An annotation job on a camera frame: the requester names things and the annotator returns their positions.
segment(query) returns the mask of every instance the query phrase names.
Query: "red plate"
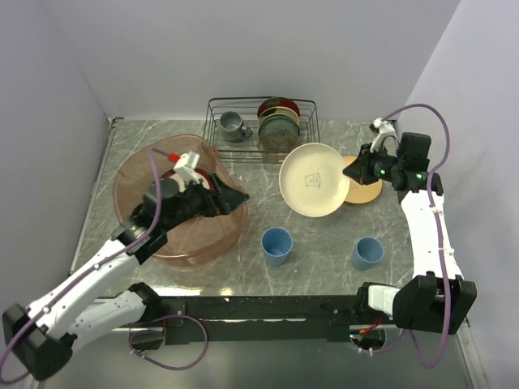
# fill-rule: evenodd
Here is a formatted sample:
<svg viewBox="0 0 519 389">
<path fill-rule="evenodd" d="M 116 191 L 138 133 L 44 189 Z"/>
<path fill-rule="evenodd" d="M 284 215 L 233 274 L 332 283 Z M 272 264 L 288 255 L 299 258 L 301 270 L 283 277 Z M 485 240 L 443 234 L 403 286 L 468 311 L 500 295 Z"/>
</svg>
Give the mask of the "red plate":
<svg viewBox="0 0 519 389">
<path fill-rule="evenodd" d="M 273 107 L 286 107 L 292 109 L 299 117 L 301 117 L 301 111 L 297 104 L 295 104 L 291 99 L 287 99 L 285 97 L 271 97 L 270 99 L 263 102 L 262 105 L 258 108 L 258 118 L 261 114 L 269 108 Z"/>
</svg>

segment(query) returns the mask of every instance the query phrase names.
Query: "cable clip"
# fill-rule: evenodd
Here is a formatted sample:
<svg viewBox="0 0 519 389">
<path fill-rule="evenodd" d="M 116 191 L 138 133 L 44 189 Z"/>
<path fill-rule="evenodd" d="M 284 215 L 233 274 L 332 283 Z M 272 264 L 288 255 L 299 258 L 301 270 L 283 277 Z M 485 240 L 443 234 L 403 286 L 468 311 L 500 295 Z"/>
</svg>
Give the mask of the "cable clip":
<svg viewBox="0 0 519 389">
<path fill-rule="evenodd" d="M 447 255 L 453 255 L 454 249 L 452 247 L 438 247 L 438 251 L 442 250 Z"/>
<path fill-rule="evenodd" d="M 432 213 L 437 213 L 441 216 L 444 215 L 444 210 L 440 207 L 431 207 L 431 211 L 432 211 Z"/>
</svg>

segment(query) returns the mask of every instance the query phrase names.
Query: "orange plate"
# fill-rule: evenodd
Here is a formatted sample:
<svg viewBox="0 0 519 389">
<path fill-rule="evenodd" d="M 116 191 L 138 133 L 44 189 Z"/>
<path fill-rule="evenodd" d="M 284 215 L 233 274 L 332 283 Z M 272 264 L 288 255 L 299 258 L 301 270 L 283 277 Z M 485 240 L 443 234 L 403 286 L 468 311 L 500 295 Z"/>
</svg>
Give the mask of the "orange plate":
<svg viewBox="0 0 519 389">
<path fill-rule="evenodd" d="M 350 165 L 357 157 L 345 156 L 346 164 Z M 382 180 L 371 185 L 360 185 L 354 180 L 350 180 L 350 190 L 346 195 L 345 202 L 351 204 L 365 204 L 373 201 L 382 191 Z"/>
</svg>

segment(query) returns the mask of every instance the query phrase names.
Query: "red cap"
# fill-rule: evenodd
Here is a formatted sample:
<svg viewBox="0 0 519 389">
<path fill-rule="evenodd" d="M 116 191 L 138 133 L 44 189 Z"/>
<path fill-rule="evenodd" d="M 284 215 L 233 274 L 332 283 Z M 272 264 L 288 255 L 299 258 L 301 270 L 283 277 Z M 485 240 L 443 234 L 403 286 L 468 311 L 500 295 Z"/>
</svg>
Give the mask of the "red cap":
<svg viewBox="0 0 519 389">
<path fill-rule="evenodd" d="M 172 152 L 168 156 L 168 160 L 170 160 L 171 162 L 174 162 L 175 164 L 178 162 L 179 159 L 180 159 L 180 155 L 175 152 Z"/>
</svg>

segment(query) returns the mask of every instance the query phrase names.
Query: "blue cup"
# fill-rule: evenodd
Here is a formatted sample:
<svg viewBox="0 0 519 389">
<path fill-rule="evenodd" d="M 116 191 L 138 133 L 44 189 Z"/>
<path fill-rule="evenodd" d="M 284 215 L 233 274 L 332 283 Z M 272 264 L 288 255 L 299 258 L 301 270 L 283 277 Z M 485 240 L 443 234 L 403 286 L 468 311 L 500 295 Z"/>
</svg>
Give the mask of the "blue cup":
<svg viewBox="0 0 519 389">
<path fill-rule="evenodd" d="M 351 255 L 351 262 L 358 270 L 375 266 L 384 257 L 382 244 L 373 237 L 363 237 L 357 242 Z"/>
<path fill-rule="evenodd" d="M 286 229 L 275 227 L 268 229 L 261 237 L 265 261 L 270 266 L 281 266 L 292 250 L 292 237 Z"/>
</svg>

